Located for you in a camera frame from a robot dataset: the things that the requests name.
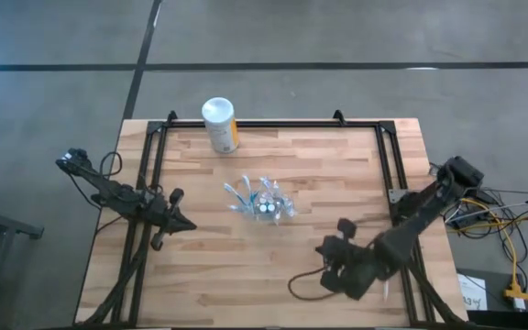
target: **container lid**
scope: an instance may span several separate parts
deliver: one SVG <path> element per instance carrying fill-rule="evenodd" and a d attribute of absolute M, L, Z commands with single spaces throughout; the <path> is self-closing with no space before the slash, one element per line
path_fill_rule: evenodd
<path fill-rule="evenodd" d="M 234 105 L 223 97 L 214 97 L 203 104 L 203 118 L 214 124 L 224 123 L 234 115 Z"/>

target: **white paper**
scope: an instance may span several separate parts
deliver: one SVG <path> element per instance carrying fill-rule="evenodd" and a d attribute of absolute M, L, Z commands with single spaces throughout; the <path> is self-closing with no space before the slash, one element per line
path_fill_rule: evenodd
<path fill-rule="evenodd" d="M 486 282 L 469 276 L 457 274 L 459 288 L 464 296 L 464 305 L 468 311 L 486 311 Z"/>

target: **clear plastic bag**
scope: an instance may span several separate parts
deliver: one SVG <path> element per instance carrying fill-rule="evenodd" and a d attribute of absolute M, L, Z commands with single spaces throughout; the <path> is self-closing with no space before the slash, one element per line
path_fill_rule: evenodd
<path fill-rule="evenodd" d="M 294 202 L 286 194 L 282 193 L 281 187 L 275 181 L 270 181 L 267 177 L 260 178 L 260 187 L 252 192 L 249 178 L 244 175 L 244 184 L 247 187 L 247 197 L 242 196 L 228 183 L 224 184 L 224 189 L 236 196 L 239 201 L 237 205 L 229 205 L 229 208 L 253 218 L 258 221 L 271 221 L 276 225 L 281 218 L 292 218 L 297 215 Z"/>

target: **wooden table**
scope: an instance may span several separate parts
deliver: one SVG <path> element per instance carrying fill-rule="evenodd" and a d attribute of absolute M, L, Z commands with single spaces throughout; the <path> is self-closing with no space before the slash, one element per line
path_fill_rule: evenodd
<path fill-rule="evenodd" d="M 419 122 L 395 123 L 410 188 L 422 189 L 432 178 Z M 115 180 L 135 184 L 146 126 L 146 120 L 124 122 L 117 146 L 124 168 Z M 399 274 L 390 280 L 386 301 L 379 281 L 359 302 L 344 295 L 301 302 L 287 291 L 289 278 L 322 266 L 314 247 L 336 232 L 339 217 L 365 220 L 357 231 L 360 245 L 391 226 L 373 129 L 246 128 L 240 129 L 239 139 L 237 151 L 221 155 L 211 149 L 204 130 L 169 129 L 160 184 L 166 194 L 175 187 L 184 190 L 181 210 L 198 229 L 166 236 L 160 252 L 149 251 L 138 325 L 407 325 Z M 236 199 L 223 184 L 241 190 L 244 174 L 253 185 L 260 176 L 278 181 L 299 214 L 275 226 L 231 212 L 228 206 Z M 115 217 L 103 211 L 99 226 Z M 94 240 L 77 321 L 89 316 L 115 284 L 126 231 L 126 222 L 118 222 Z M 421 244 L 429 280 L 454 312 L 467 319 L 441 221 L 421 235 Z M 296 281 L 294 290 L 303 296 L 326 293 L 318 276 Z M 421 311 L 416 285 L 413 290 Z M 124 318 L 128 294 L 131 288 Z"/>

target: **concrete floor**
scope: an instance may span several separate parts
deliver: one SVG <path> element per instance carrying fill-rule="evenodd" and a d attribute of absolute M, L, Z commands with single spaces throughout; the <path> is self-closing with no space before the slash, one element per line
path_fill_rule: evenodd
<path fill-rule="evenodd" d="M 0 1 L 0 64 L 135 63 L 151 3 Z M 194 61 L 528 61 L 528 2 L 165 0 L 148 62 Z M 0 329 L 71 323 L 97 213 L 54 160 L 114 149 L 132 76 L 0 72 L 0 213 L 46 227 L 14 245 Z M 134 118 L 197 118 L 215 95 L 238 117 L 418 117 L 431 161 L 528 190 L 528 70 L 146 72 Z M 510 272 L 497 237 L 450 241 L 459 268 Z"/>

